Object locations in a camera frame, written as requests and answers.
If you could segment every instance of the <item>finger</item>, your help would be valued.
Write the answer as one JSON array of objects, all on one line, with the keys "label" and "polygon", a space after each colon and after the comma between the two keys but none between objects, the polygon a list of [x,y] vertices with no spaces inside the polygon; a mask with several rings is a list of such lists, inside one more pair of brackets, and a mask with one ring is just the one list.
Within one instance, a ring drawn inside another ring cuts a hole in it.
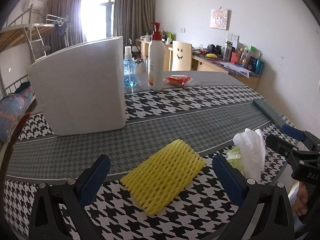
[{"label": "finger", "polygon": [[308,208],[306,207],[301,210],[302,215],[305,215],[307,212],[308,212]]},{"label": "finger", "polygon": [[299,188],[306,187],[306,184],[302,181],[299,182]]},{"label": "finger", "polygon": [[303,200],[304,204],[308,202],[308,191],[305,187],[299,187],[297,198]]},{"label": "finger", "polygon": [[298,211],[301,211],[305,207],[305,205],[302,203],[301,199],[299,198],[296,199],[295,206]]}]

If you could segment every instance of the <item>blue liquid bottle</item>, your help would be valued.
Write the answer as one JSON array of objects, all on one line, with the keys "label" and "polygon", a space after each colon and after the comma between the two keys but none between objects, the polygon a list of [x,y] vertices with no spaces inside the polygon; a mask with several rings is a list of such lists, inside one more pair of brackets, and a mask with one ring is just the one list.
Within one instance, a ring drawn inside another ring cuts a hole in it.
[{"label": "blue liquid bottle", "polygon": [[136,78],[136,63],[132,58],[131,47],[125,47],[124,54],[124,86],[128,88],[133,88],[137,85]]}]

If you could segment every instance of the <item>poster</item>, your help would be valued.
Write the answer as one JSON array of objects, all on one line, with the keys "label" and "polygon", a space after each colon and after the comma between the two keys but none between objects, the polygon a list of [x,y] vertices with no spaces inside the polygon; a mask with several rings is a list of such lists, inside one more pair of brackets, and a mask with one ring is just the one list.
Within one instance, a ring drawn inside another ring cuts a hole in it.
[{"label": "poster", "polygon": [[228,9],[213,9],[211,11],[210,27],[215,29],[227,29]]}]

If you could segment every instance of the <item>white plastic bag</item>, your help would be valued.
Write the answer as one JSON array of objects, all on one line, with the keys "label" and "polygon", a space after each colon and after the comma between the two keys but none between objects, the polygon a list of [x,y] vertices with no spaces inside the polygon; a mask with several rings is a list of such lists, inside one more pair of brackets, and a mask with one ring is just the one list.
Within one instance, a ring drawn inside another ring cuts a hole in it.
[{"label": "white plastic bag", "polygon": [[253,178],[260,183],[266,157],[266,143],[263,139],[263,132],[260,129],[255,131],[246,129],[234,136],[233,143],[240,148],[245,177]]}]

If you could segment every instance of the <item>window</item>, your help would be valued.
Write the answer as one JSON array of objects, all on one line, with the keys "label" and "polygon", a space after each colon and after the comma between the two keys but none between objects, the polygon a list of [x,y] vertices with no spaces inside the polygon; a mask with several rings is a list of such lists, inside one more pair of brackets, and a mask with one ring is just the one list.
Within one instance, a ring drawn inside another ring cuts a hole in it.
[{"label": "window", "polygon": [[113,37],[113,11],[115,0],[83,0],[82,29],[87,41]]}]

